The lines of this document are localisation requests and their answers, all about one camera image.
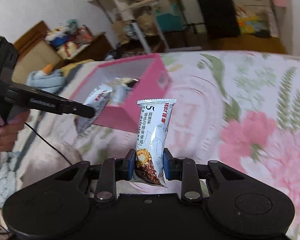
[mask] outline pink box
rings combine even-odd
[[[83,103],[94,88],[116,77],[137,78],[139,82],[123,104],[107,105],[94,124],[137,133],[140,118],[140,106],[137,105],[137,101],[164,98],[171,78],[157,53],[127,57],[98,65],[78,86],[70,99]]]

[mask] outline black cable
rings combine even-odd
[[[50,143],[48,143],[40,134],[37,133],[37,131],[35,129],[33,129],[28,123],[26,123],[26,126],[28,126],[32,131],[34,131],[34,133],[39,136],[46,144],[48,144],[52,149],[54,149],[57,153],[59,153],[69,164],[70,166],[72,165],[72,163],[60,152],[58,151],[55,147],[53,147]]]

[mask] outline white snack package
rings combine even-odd
[[[132,181],[165,187],[163,149],[175,99],[139,100],[137,161]]]
[[[78,134],[82,134],[90,125],[98,118],[101,111],[105,108],[111,92],[113,91],[112,87],[101,84],[95,88],[84,101],[84,105],[92,106],[95,110],[95,115],[92,118],[86,118],[78,116],[75,120]]]

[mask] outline floral bedsheet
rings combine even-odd
[[[300,58],[202,51],[164,54],[162,60],[172,78],[166,97],[177,99],[165,147],[175,157],[201,164],[220,160],[284,192],[296,210],[287,235],[300,239]],[[61,96],[70,96],[76,87],[70,84]],[[47,114],[39,133],[57,146],[74,130],[67,116]],[[76,150],[82,159],[101,163],[125,156],[136,138],[134,133],[92,126],[77,140]],[[42,149],[47,151],[44,143]],[[167,186],[120,181],[117,192],[181,191],[179,181]],[[207,191],[204,181],[202,190]]]

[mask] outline pile of clutter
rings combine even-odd
[[[62,26],[47,32],[45,40],[63,58],[71,57],[81,46],[89,44],[93,35],[86,25],[78,27],[75,19],[67,21],[66,26]]]

